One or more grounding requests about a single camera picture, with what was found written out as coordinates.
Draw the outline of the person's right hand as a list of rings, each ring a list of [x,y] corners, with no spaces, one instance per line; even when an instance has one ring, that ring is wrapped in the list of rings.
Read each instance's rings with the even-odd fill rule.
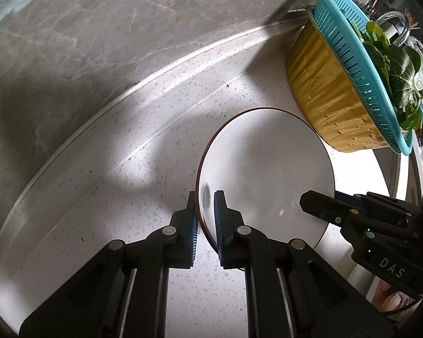
[[[396,288],[387,282],[380,280],[377,282],[371,302],[380,313],[388,317],[393,317],[413,309],[420,300],[413,299],[403,292],[396,290]]]

